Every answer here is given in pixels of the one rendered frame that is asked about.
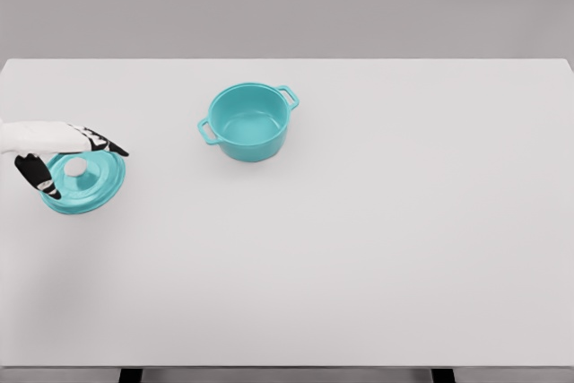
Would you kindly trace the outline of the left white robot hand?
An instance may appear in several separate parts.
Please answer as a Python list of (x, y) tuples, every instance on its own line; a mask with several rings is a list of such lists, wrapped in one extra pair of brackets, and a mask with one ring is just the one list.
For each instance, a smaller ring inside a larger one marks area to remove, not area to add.
[(129, 153), (100, 133), (64, 121), (16, 121), (0, 119), (0, 154), (14, 155), (14, 166), (25, 180), (44, 196), (59, 200), (61, 194), (46, 163), (49, 154), (113, 152), (122, 157)]

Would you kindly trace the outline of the teal pot lid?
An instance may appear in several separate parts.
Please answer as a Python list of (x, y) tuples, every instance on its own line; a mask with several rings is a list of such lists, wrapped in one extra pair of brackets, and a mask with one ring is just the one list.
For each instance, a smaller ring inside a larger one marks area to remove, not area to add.
[[(65, 166), (73, 159), (86, 162), (81, 175), (65, 172)], [(124, 159), (106, 151), (58, 153), (47, 162), (47, 167), (61, 198), (56, 200), (39, 193), (40, 198), (47, 207), (63, 214), (88, 213), (103, 206), (122, 187), (126, 175)]]

